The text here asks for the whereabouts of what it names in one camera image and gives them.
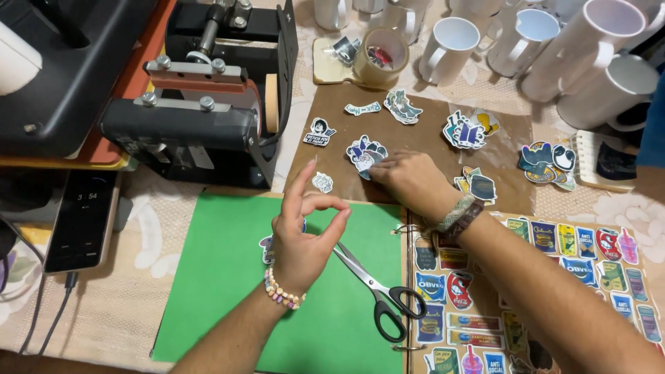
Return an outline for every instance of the lace tablecloth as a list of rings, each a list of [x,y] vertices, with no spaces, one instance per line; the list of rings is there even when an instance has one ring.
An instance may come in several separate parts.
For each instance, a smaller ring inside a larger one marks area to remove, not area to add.
[[[282,192],[300,143],[317,87],[312,83],[312,44],[329,36],[361,37],[369,17],[354,12],[341,33],[330,33],[314,20],[313,0],[294,0],[299,56],[289,124],[281,139],[274,192]],[[253,0],[255,7],[274,8],[275,0]],[[432,25],[448,15],[443,1],[434,1],[420,39],[410,47],[410,65],[397,83],[408,94],[533,116],[534,140],[566,142],[575,132],[554,105],[534,106],[515,88],[515,81],[493,75],[483,56],[469,59],[454,85],[437,89],[419,81],[414,64],[423,53]],[[141,371],[167,371],[172,364],[150,359],[162,313],[180,259],[180,252],[202,185],[170,182],[145,167],[125,175],[122,194],[134,202],[124,231],[114,235],[106,266],[82,272],[75,294],[53,334],[46,354]],[[537,189],[537,216],[578,222],[620,225],[634,230],[642,250],[654,299],[665,303],[665,208],[636,192],[613,194],[578,186],[564,192],[548,184]],[[23,228],[45,252],[50,232]],[[17,351],[30,326],[41,268],[29,249],[15,247],[17,261],[7,289],[0,295],[0,348]],[[64,295],[64,277],[49,277],[39,322],[30,344],[36,353]]]

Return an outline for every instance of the green folder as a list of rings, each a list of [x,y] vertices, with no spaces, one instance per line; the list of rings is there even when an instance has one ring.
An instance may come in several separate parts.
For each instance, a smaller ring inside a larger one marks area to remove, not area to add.
[[[263,279],[259,241],[272,234],[282,200],[258,196],[199,195],[166,304],[152,359],[175,362]],[[341,242],[381,284],[402,284],[401,241],[392,235],[399,206],[351,204]],[[320,234],[336,210],[307,216]],[[402,353],[376,330],[374,297],[337,258],[307,292],[302,307],[275,327],[257,365],[275,373],[401,373]],[[385,330],[397,329],[385,320]]]

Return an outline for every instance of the heat press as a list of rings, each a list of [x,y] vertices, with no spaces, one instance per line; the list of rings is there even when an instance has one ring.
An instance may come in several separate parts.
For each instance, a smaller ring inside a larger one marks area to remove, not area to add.
[[[291,0],[276,9],[249,0],[178,3],[165,53],[143,65],[155,90],[111,100],[99,128],[164,178],[270,189],[297,55]]]

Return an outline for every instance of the beaded bracelet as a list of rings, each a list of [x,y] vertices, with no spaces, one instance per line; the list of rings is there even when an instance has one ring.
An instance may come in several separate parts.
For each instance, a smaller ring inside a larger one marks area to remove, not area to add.
[[[265,280],[265,291],[273,301],[292,310],[300,308],[300,304],[305,300],[306,293],[302,297],[297,297],[281,289],[279,284],[275,282],[272,266],[265,271],[263,279]]]

